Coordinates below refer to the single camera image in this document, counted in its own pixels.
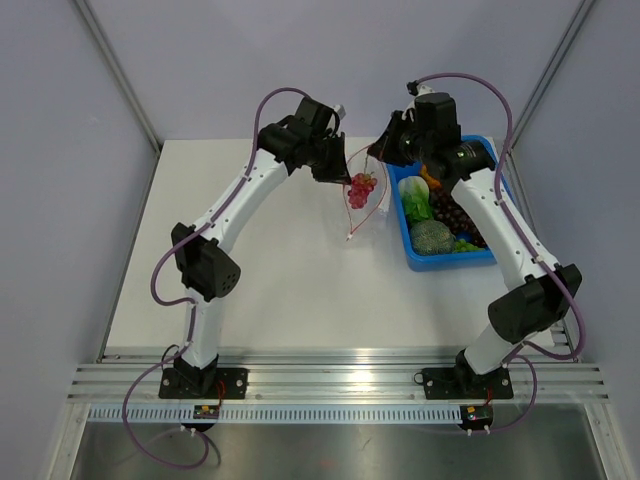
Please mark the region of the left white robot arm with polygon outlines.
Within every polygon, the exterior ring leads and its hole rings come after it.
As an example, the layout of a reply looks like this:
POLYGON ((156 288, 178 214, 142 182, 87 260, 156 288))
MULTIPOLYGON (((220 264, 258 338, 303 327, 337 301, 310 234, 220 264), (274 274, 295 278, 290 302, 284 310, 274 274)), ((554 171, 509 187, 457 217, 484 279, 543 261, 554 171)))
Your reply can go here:
POLYGON ((223 299, 241 277, 231 252, 260 205, 296 170, 309 168, 320 183, 350 184, 343 116, 340 107, 303 96, 293 114, 256 125, 249 159, 237 179, 195 222, 173 227, 167 255, 175 259, 185 287, 187 325, 176 357, 162 363, 160 398, 244 397, 245 370, 219 364, 223 299))

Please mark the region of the clear zip bag orange zipper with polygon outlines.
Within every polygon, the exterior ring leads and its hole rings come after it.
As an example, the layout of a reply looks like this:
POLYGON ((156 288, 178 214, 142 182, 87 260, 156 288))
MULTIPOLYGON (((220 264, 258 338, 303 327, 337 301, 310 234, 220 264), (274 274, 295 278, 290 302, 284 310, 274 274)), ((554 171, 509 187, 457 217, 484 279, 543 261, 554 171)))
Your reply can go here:
POLYGON ((346 241, 354 242, 386 219, 390 209, 390 179, 384 163, 368 153, 370 145, 355 150, 346 166, 351 183, 342 187, 347 217, 346 241))

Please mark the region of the red grape bunch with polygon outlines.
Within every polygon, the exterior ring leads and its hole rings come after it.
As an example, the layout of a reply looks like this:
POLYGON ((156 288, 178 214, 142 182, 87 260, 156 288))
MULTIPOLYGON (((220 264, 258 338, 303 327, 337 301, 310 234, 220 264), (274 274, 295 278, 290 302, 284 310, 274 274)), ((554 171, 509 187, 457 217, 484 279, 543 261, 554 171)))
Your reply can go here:
POLYGON ((369 195, 375 190, 378 180, 372 174, 357 173, 347 191, 348 205, 354 210, 363 209, 369 195))

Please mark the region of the dark purple grape bunch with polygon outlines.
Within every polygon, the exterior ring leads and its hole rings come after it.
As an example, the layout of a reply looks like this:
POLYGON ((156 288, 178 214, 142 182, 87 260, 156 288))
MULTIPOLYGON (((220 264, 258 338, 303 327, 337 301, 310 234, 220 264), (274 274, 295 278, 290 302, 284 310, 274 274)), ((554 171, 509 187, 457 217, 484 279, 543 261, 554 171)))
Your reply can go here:
POLYGON ((429 203, 434 219, 443 223, 458 240, 480 249, 486 249, 487 244, 464 209, 443 188, 430 191, 429 203))

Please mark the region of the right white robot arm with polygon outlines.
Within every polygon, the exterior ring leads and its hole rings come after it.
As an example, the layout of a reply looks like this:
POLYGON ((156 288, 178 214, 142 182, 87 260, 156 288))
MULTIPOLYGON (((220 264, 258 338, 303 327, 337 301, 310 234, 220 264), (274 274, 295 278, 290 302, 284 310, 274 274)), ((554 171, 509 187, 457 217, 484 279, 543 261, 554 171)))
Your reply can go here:
POLYGON ((478 228, 507 289, 489 304, 488 326, 457 354, 453 366, 422 371, 426 397, 512 398, 507 362, 531 337, 579 311, 579 269, 561 265, 536 238, 502 189, 494 148, 463 138, 449 94, 414 94, 408 108, 392 113, 368 153, 390 166, 425 165, 478 228))

